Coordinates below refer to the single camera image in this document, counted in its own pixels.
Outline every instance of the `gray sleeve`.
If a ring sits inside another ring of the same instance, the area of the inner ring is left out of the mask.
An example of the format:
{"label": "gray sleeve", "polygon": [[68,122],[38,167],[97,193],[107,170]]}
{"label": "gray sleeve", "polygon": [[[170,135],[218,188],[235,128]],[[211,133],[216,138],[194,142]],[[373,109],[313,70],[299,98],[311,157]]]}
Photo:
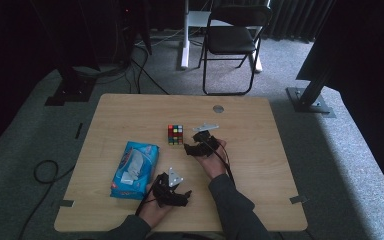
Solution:
{"label": "gray sleeve", "polygon": [[226,174],[214,178],[209,187],[227,240],[271,239],[253,212],[254,203],[236,190]]}
{"label": "gray sleeve", "polygon": [[99,240],[144,240],[151,227],[140,217],[129,215],[124,222],[106,232]]}

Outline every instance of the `wire on floor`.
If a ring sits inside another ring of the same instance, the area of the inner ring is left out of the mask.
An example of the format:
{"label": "wire on floor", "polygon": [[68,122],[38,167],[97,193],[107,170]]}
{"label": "wire on floor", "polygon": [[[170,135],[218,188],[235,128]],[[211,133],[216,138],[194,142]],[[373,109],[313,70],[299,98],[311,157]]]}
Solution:
{"label": "wire on floor", "polygon": [[[54,165],[54,168],[55,168],[55,172],[54,172],[54,176],[52,177],[51,180],[42,180],[40,179],[40,177],[38,176],[38,169],[40,167],[42,167],[44,164],[52,164]],[[46,199],[46,197],[48,196],[52,186],[54,186],[54,183],[58,182],[59,180],[61,180],[62,178],[64,178],[65,176],[67,176],[70,172],[72,172],[74,170],[74,166],[71,167],[69,170],[67,170],[65,173],[63,173],[61,176],[58,176],[58,171],[59,171],[59,165],[57,162],[55,162],[54,160],[43,160],[41,161],[40,163],[38,163],[35,168],[34,168],[34,172],[33,172],[33,176],[34,176],[34,179],[41,183],[41,184],[49,184],[48,188],[46,189],[46,192],[45,194],[43,194],[42,198],[40,199],[39,203],[35,206],[35,208],[33,209],[33,211],[30,213],[29,217],[26,219],[26,221],[24,222],[24,225],[23,225],[23,228],[21,229],[21,232],[20,232],[20,235],[18,236],[18,239],[21,240],[23,238],[23,235],[24,235],[24,232],[26,231],[26,228],[27,228],[27,225],[29,224],[31,218],[33,217],[33,215],[36,213],[37,209],[42,205],[43,201]]]}

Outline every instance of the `floor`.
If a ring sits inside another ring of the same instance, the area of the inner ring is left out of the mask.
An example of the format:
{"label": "floor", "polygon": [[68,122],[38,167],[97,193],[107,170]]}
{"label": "floor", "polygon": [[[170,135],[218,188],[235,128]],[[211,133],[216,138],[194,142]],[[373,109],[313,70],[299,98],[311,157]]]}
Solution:
{"label": "floor", "polygon": [[[47,159],[58,163],[58,176],[74,166],[99,97],[104,93],[137,93],[135,79],[139,76],[141,94],[203,95],[202,69],[195,68],[202,38],[192,38],[190,67],[186,70],[180,69],[181,42],[176,37],[161,39],[153,39],[152,56],[147,57],[140,48],[133,53],[133,60],[148,75],[140,74],[140,68],[132,63],[118,74],[103,76],[88,102],[44,106],[61,81],[57,71],[37,84],[0,138],[0,239],[17,239],[20,234],[23,239],[92,239],[101,234],[56,232],[53,222],[57,204],[64,196],[70,173],[52,185],[40,184],[34,178],[34,169]],[[308,81],[295,77],[311,46],[300,41],[264,40],[260,54],[263,71],[256,74],[248,94],[269,99],[297,189],[309,199],[303,204],[307,230],[272,233],[273,239],[384,239],[384,177],[340,94],[323,89],[321,96],[335,115],[328,118],[296,112],[286,93],[288,87],[308,85]],[[209,82],[209,87],[229,90],[246,84],[248,65],[235,69],[230,63],[217,64],[210,68],[209,75],[209,81],[217,79],[217,84]],[[102,68],[106,71],[114,66]],[[78,70],[95,74],[87,68]],[[79,123],[83,124],[80,132]],[[54,173],[55,167],[49,164],[36,171],[45,181],[52,180]]]}

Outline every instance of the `wooden table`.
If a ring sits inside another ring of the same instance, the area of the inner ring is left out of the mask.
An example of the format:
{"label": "wooden table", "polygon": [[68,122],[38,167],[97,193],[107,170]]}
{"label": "wooden table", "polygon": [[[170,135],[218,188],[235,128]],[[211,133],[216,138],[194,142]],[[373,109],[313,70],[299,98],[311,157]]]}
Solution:
{"label": "wooden table", "polygon": [[[213,110],[224,108],[222,113]],[[167,126],[183,125],[185,143],[195,145],[192,128],[218,124],[210,133],[227,141],[226,150],[237,189],[255,203],[254,212],[269,231],[300,231],[307,227],[295,182],[265,98],[105,94],[96,109],[55,229],[107,231],[129,214],[138,200],[110,197],[110,186],[127,141],[160,147],[155,175],[170,167],[184,178],[178,193],[192,190],[186,207],[173,209],[155,231],[221,231],[209,179],[183,145],[169,145]]]}

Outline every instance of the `blue tissue package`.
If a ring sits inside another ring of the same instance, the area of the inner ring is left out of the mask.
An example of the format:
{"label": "blue tissue package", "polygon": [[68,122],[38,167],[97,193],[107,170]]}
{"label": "blue tissue package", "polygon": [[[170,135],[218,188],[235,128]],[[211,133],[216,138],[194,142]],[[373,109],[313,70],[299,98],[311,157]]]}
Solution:
{"label": "blue tissue package", "polygon": [[111,183],[111,197],[142,200],[157,165],[159,147],[127,142]]}

